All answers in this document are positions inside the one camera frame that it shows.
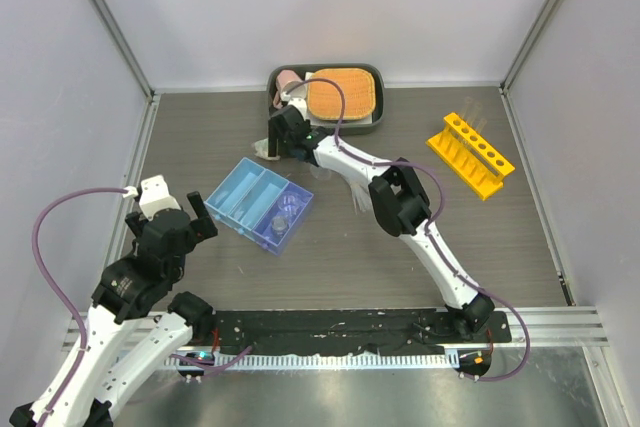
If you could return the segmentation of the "plastic glove packet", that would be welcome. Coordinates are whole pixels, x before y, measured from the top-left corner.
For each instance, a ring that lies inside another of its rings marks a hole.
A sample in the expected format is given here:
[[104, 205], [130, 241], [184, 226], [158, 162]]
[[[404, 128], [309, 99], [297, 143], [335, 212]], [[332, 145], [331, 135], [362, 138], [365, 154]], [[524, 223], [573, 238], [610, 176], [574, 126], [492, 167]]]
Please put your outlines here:
[[269, 153], [269, 139], [264, 138], [258, 140], [252, 144], [252, 148], [254, 151], [254, 155], [262, 160], [269, 162], [276, 162], [280, 160], [280, 156], [278, 154], [270, 154]]

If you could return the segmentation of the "blue three-compartment organizer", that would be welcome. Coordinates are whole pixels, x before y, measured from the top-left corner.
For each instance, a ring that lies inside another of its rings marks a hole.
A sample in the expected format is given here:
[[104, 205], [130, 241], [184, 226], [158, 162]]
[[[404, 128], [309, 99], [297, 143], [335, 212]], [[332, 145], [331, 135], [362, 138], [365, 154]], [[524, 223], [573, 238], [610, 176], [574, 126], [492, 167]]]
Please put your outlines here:
[[[280, 242], [271, 236], [271, 220], [281, 215], [278, 199], [285, 191], [297, 193], [304, 208], [294, 219]], [[206, 199], [211, 216], [262, 249], [281, 255], [311, 211], [314, 195], [279, 174], [243, 158]]]

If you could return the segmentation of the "clear glass beaker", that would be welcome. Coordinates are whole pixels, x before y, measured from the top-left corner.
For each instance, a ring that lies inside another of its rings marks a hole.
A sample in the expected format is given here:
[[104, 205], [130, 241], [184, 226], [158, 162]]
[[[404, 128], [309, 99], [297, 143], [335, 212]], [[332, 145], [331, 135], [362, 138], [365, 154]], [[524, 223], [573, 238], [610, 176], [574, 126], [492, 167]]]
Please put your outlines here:
[[277, 202], [279, 212], [287, 219], [294, 219], [301, 209], [304, 208], [303, 199], [293, 191], [282, 193]]

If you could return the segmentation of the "clear glass stoppered bottle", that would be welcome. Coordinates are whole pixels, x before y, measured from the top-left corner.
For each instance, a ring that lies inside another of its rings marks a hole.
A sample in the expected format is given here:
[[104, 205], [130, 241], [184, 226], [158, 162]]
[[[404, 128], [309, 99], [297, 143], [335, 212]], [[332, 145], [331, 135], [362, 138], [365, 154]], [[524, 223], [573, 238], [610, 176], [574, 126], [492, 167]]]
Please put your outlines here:
[[290, 219], [284, 215], [276, 215], [271, 220], [270, 229], [274, 242], [280, 242], [290, 229]]

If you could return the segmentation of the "clear glass test tube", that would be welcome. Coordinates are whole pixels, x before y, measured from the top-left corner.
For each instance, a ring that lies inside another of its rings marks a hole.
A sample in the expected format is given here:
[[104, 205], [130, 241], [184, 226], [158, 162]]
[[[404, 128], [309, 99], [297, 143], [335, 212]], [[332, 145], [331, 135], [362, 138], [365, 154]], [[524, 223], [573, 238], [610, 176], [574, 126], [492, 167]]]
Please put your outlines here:
[[486, 118], [481, 118], [476, 125], [476, 132], [481, 138], [483, 138], [485, 135], [487, 123], [488, 121]]
[[469, 126], [473, 125], [477, 112], [475, 108], [475, 101], [472, 97], [466, 97], [464, 99], [464, 105], [460, 113], [460, 118]]
[[473, 122], [473, 125], [471, 127], [476, 132], [476, 125], [477, 125], [478, 121], [481, 118], [485, 118], [485, 117], [483, 116], [483, 105], [480, 102], [475, 102], [475, 108], [476, 108], [477, 115], [476, 115], [476, 118], [475, 118], [475, 120]]

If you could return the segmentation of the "yellow test tube rack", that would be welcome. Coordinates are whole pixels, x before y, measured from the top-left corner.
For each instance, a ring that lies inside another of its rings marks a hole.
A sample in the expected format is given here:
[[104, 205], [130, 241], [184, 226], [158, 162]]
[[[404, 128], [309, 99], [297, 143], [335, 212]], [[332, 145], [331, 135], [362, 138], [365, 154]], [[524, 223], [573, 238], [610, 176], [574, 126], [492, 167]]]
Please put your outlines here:
[[443, 129], [426, 145], [482, 201], [488, 200], [504, 187], [514, 165], [457, 113], [446, 115], [443, 122]]

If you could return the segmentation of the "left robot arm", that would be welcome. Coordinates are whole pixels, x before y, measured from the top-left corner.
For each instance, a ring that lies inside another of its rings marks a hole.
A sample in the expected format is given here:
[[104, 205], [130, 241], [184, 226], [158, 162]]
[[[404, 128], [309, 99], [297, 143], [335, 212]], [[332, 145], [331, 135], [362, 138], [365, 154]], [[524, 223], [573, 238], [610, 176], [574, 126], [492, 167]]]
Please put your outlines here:
[[128, 337], [184, 275], [186, 257], [218, 234], [199, 192], [188, 194], [188, 214], [165, 197], [140, 205], [125, 223], [130, 252], [108, 265], [85, 317], [71, 314], [79, 336], [56, 377], [36, 400], [12, 412], [12, 426], [110, 426], [121, 407], [177, 348], [205, 344], [213, 332], [213, 307], [200, 297], [176, 295], [159, 324], [122, 361]]

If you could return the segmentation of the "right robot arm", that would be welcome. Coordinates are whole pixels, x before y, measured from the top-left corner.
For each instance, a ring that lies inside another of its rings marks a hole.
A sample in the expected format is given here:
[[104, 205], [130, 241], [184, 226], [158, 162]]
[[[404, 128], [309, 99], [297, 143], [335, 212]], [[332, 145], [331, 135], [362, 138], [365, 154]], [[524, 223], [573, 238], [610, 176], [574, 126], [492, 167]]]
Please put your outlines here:
[[379, 227], [404, 242], [435, 282], [453, 315], [451, 327], [457, 338], [472, 342], [486, 332], [495, 304], [440, 234], [416, 174], [417, 165], [402, 157], [391, 161], [361, 151], [333, 130], [312, 126], [292, 105], [272, 110], [268, 129], [269, 137], [290, 156], [335, 172], [368, 191]]

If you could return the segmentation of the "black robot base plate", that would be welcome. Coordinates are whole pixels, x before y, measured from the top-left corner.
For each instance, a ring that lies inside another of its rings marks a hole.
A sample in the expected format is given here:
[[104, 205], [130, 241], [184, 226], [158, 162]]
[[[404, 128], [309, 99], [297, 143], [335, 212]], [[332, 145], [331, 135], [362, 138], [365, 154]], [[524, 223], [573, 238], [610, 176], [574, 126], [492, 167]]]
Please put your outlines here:
[[452, 344], [512, 341], [507, 316], [490, 314], [473, 332], [442, 309], [219, 310], [189, 346], [238, 355], [342, 357], [442, 353]]

